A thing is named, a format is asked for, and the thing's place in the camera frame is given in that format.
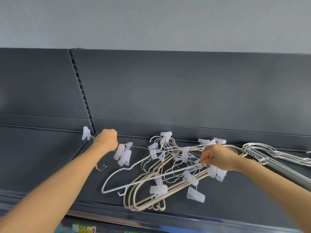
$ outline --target wall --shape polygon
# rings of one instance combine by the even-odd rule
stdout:
[[[311,0],[0,0],[0,47],[311,53]]]

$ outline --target price label strip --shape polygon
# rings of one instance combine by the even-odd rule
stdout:
[[[85,223],[76,223],[72,224],[72,231],[78,233],[96,233],[96,227]]]

